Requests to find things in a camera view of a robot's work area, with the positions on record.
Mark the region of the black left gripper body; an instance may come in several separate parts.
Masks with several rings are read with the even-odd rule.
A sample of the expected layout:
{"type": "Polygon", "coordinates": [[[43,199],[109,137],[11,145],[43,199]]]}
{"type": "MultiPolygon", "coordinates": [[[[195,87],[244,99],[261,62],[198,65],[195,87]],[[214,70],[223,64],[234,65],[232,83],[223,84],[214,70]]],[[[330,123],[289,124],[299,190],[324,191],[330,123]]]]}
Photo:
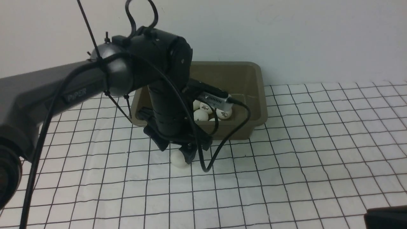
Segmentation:
{"type": "Polygon", "coordinates": [[[164,80],[148,85],[151,108],[142,107],[137,118],[147,122],[159,136],[169,142],[195,144],[195,135],[182,102],[164,80]]]}

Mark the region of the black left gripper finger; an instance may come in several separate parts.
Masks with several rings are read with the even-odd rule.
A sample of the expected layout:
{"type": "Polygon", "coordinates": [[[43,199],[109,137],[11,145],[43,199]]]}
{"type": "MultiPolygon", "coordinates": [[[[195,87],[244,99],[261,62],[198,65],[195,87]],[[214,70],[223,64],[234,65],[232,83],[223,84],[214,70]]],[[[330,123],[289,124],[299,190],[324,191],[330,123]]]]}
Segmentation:
{"type": "Polygon", "coordinates": [[[182,152],[186,164],[190,165],[195,158],[197,152],[196,144],[183,144],[179,148],[179,151],[182,152]]]}
{"type": "Polygon", "coordinates": [[[145,126],[143,132],[151,138],[160,151],[164,151],[169,146],[169,141],[163,139],[159,134],[150,126],[145,126]]]}

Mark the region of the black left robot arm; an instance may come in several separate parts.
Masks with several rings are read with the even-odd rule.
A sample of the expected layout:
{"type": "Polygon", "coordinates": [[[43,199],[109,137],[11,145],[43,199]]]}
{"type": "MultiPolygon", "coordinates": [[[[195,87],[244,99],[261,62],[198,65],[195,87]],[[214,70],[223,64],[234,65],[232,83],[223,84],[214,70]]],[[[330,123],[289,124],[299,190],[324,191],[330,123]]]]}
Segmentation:
{"type": "Polygon", "coordinates": [[[170,32],[141,27],[127,39],[114,36],[98,46],[103,64],[93,51],[90,58],[1,79],[1,208],[16,193],[22,176],[20,158],[33,163],[39,158],[46,136],[39,128],[46,118],[63,113],[102,92],[114,97],[148,87],[152,108],[142,108],[137,117],[147,121],[144,131],[164,150],[170,142],[204,149],[212,138],[198,125],[187,122],[192,101],[184,90],[190,83],[192,48],[170,32]]]}

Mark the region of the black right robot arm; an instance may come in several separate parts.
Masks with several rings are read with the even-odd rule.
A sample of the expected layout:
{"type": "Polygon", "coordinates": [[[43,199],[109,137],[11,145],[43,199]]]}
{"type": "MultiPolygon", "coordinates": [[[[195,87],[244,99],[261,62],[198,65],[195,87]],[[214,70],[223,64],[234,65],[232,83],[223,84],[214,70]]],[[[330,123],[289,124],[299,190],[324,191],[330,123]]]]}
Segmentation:
{"type": "Polygon", "coordinates": [[[407,206],[369,209],[363,218],[367,229],[406,229],[407,206]]]}

